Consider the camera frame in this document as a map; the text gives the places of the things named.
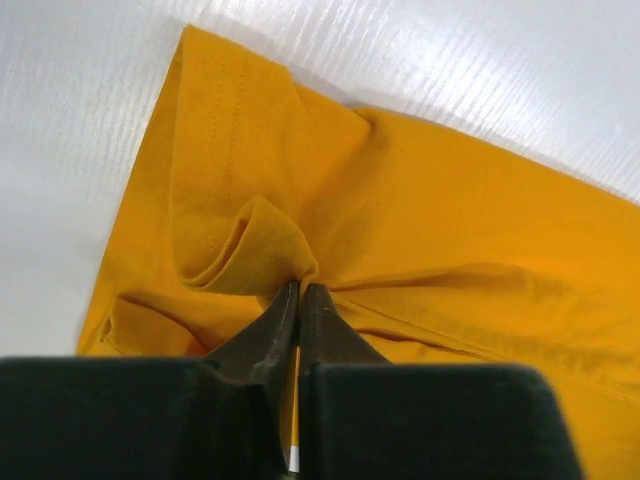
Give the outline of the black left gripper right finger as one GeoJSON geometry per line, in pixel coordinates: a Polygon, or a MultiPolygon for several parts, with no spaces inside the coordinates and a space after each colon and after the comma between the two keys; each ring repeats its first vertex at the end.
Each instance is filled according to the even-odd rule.
{"type": "Polygon", "coordinates": [[[339,315],[328,289],[300,304],[304,479],[579,479],[546,380],[513,364],[393,364],[339,315]]]}

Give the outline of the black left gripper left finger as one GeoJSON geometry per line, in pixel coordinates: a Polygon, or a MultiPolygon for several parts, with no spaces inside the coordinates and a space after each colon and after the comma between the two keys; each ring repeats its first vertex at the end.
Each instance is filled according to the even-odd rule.
{"type": "Polygon", "coordinates": [[[1,362],[5,479],[278,479],[289,468],[299,286],[204,357],[1,362]]]}

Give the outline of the yellow t shirt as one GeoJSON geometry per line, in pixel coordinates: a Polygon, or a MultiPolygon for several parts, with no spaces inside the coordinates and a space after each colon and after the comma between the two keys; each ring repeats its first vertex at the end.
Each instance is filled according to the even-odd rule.
{"type": "Polygon", "coordinates": [[[392,361],[533,366],[586,475],[638,477],[638,207],[189,26],[77,350],[202,355],[291,280],[392,361]]]}

